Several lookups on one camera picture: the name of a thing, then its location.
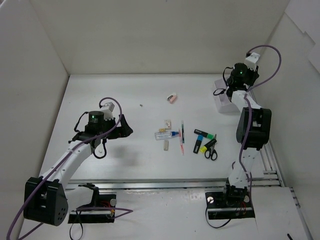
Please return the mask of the red pen with clear cap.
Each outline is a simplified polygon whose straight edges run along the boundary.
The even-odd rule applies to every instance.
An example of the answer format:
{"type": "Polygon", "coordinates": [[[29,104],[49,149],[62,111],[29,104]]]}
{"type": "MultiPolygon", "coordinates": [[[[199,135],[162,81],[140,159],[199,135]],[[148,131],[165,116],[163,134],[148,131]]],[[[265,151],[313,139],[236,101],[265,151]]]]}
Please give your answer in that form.
{"type": "Polygon", "coordinates": [[[178,129],[178,136],[179,136],[180,151],[181,151],[181,154],[184,156],[185,152],[184,152],[184,146],[183,146],[182,132],[180,128],[178,129]]]}

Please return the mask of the green teal pen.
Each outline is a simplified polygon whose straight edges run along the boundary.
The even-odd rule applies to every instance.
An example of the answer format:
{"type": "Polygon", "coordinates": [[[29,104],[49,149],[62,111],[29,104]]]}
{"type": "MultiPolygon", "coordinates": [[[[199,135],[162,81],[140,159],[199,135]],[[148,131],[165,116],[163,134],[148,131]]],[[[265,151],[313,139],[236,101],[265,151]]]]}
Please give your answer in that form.
{"type": "Polygon", "coordinates": [[[185,124],[184,121],[181,121],[181,139],[182,139],[182,144],[185,143],[185,124]]]}

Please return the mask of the blue cap black highlighter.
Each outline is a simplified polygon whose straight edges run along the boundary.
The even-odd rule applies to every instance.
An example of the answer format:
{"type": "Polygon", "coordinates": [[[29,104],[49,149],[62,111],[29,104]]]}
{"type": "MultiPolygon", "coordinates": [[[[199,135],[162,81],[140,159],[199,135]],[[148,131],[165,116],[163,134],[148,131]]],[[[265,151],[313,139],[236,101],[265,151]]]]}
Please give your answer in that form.
{"type": "Polygon", "coordinates": [[[200,149],[201,144],[202,144],[202,140],[203,140],[203,136],[202,136],[202,135],[198,135],[198,136],[197,136],[197,139],[196,139],[196,141],[195,141],[194,148],[193,148],[193,153],[194,153],[194,154],[198,154],[199,149],[200,149]]]}

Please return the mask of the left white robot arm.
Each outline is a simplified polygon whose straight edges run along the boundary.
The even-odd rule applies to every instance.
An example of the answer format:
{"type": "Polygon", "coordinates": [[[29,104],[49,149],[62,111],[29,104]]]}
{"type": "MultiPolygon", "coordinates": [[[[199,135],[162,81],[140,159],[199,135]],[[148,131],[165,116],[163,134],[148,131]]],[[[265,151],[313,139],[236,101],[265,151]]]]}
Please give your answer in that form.
{"type": "Polygon", "coordinates": [[[81,208],[96,209],[100,204],[99,188],[92,183],[79,184],[66,192],[66,187],[81,164],[92,156],[99,145],[108,140],[126,138],[133,133],[123,114],[119,119],[107,118],[103,111],[90,111],[88,123],[70,140],[62,157],[39,177],[25,184],[23,217],[59,226],[67,213],[81,208]]]}

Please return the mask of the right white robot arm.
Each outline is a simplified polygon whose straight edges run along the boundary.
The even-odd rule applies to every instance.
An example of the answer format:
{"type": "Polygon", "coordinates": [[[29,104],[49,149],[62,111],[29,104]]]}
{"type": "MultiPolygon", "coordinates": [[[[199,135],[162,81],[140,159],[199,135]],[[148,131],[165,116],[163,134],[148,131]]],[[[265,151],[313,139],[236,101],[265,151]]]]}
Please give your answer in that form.
{"type": "Polygon", "coordinates": [[[225,81],[226,96],[240,111],[236,129],[236,141],[240,144],[238,160],[227,178],[226,190],[221,193],[221,200],[227,206],[233,206],[240,195],[248,191],[254,161],[270,137],[272,112],[261,107],[249,95],[249,88],[258,77],[257,69],[236,63],[225,81]]]}

